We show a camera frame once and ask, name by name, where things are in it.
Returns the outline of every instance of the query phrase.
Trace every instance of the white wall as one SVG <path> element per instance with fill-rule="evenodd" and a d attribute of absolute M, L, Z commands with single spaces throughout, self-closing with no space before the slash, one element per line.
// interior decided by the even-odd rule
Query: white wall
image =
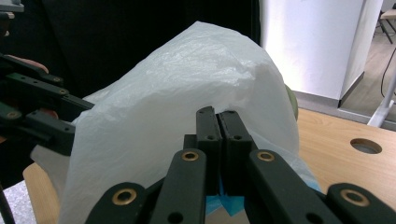
<path fill-rule="evenodd" d="M 347 69 L 360 65 L 357 59 L 348 63 L 350 52 L 359 51 L 353 42 L 366 1 L 377 0 L 261 0 L 262 46 L 288 86 L 341 98 L 355 79 L 345 84 Z"/>
<path fill-rule="evenodd" d="M 395 0 L 384 0 L 384 4 L 382 5 L 381 10 L 383 10 L 383 11 L 390 10 L 390 9 L 392 9 L 393 4 L 395 4 L 395 3 L 396 3 Z"/>
<path fill-rule="evenodd" d="M 364 0 L 363 2 L 340 99 L 364 72 L 364 65 L 366 64 L 367 55 L 370 50 L 381 5 L 381 0 Z"/>

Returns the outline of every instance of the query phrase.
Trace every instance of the floor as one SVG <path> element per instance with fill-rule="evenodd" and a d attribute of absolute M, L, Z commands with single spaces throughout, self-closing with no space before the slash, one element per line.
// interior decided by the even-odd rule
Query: floor
<path fill-rule="evenodd" d="M 376 108 L 382 101 L 381 79 L 389 62 L 389 58 L 392 52 L 396 49 L 396 37 L 394 32 L 392 32 L 391 35 L 392 40 L 395 42 L 393 45 L 389 43 L 387 37 L 379 28 L 376 29 L 364 69 L 364 78 L 339 109 L 328 108 L 324 105 L 312 105 L 312 102 L 299 102 L 299 104 L 309 105 L 315 108 L 324 107 L 321 111 L 323 113 L 345 119 L 356 120 L 358 122 L 367 122 L 368 118 L 373 115 Z M 395 71 L 396 56 L 390 63 L 388 72 L 385 74 L 383 84 L 384 93 L 388 88 L 390 76 Z M 387 116 L 387 120 L 396 123 L 396 106 L 391 109 Z M 388 129 L 396 131 L 396 129 L 393 129 L 395 125 L 389 127 Z M 10 189 L 6 189 L 5 194 L 7 195 L 11 209 L 14 212 L 16 223 L 35 223 L 32 206 L 30 205 L 26 187 L 23 182 Z M 2 223 L 4 223 L 4 221 L 0 217 L 0 224 Z"/>
<path fill-rule="evenodd" d="M 387 30 L 391 33 L 391 39 L 394 44 L 390 44 L 380 28 L 376 28 L 364 69 L 364 78 L 346 98 L 345 102 L 340 107 L 341 110 L 371 117 L 381 104 L 383 99 L 381 85 L 383 94 L 385 94 L 388 89 L 390 78 L 396 73 L 396 55 L 390 61 L 389 68 L 386 71 L 389 59 L 393 51 L 396 50 L 396 37 L 394 31 L 386 22 L 385 25 Z M 382 76 L 385 71 L 384 82 L 381 84 Z M 392 99 L 396 101 L 396 95 L 393 95 Z M 396 106 L 390 110 L 386 120 L 396 122 Z"/>

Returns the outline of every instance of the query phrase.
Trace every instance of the chair leg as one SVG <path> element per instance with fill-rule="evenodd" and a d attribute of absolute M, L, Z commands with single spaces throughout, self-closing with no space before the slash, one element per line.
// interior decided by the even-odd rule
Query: chair leg
<path fill-rule="evenodd" d="M 379 22 L 379 25 L 381 26 L 382 31 L 385 33 L 385 35 L 387 35 L 390 44 L 393 44 L 393 41 L 392 41 L 392 39 L 390 38 L 389 33 L 388 33 L 387 29 L 386 29 L 385 26 L 384 26 L 384 23 L 382 23 L 381 20 L 379 20 L 378 22 Z"/>
<path fill-rule="evenodd" d="M 388 19 L 386 19 L 386 21 L 388 22 L 389 26 L 392 27 L 393 31 L 396 33 L 396 29 L 393 27 L 392 23 L 390 23 Z"/>

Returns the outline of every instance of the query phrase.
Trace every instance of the plastic bag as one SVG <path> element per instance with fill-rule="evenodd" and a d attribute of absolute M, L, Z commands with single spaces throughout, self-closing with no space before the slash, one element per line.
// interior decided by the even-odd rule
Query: plastic bag
<path fill-rule="evenodd" d="M 76 121 L 59 223 L 83 223 L 106 190 L 163 178 L 195 112 L 235 110 L 259 148 L 315 181 L 298 158 L 299 136 L 281 75 L 268 54 L 235 31 L 196 22 L 109 87 Z"/>

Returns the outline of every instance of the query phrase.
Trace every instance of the screw hole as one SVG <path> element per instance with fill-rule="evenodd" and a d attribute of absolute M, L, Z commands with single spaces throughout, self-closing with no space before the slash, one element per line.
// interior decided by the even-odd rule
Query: screw hole
<path fill-rule="evenodd" d="M 349 203 L 355 204 L 360 207 L 365 207 L 370 205 L 370 201 L 366 196 L 360 192 L 353 189 L 343 189 L 341 190 L 341 197 L 344 198 Z"/>
<path fill-rule="evenodd" d="M 115 205 L 127 205 L 134 201 L 137 193 L 134 189 L 120 189 L 113 195 Z"/>
<path fill-rule="evenodd" d="M 181 215 L 179 212 L 171 213 L 168 216 L 168 221 L 172 224 L 181 223 L 183 221 L 183 215 Z"/>
<path fill-rule="evenodd" d="M 18 111 L 11 111 L 7 114 L 8 119 L 16 119 L 20 116 L 21 114 Z"/>
<path fill-rule="evenodd" d="M 181 158 L 184 160 L 184 161 L 196 161 L 196 160 L 198 160 L 198 153 L 196 153 L 196 152 L 193 152 L 193 151 L 188 151 L 188 152 L 185 152 L 185 153 L 183 153 L 183 155 L 181 156 Z"/>
<path fill-rule="evenodd" d="M 261 151 L 261 152 L 257 153 L 257 157 L 261 161 L 273 161 L 275 159 L 273 154 L 271 154 L 269 152 L 265 152 L 265 151 Z"/>
<path fill-rule="evenodd" d="M 313 214 L 313 213 L 308 213 L 306 215 L 306 219 L 308 219 L 308 221 L 310 223 L 314 223 L 314 224 L 322 224 L 323 223 L 323 220 L 321 219 L 321 217 L 316 214 Z"/>

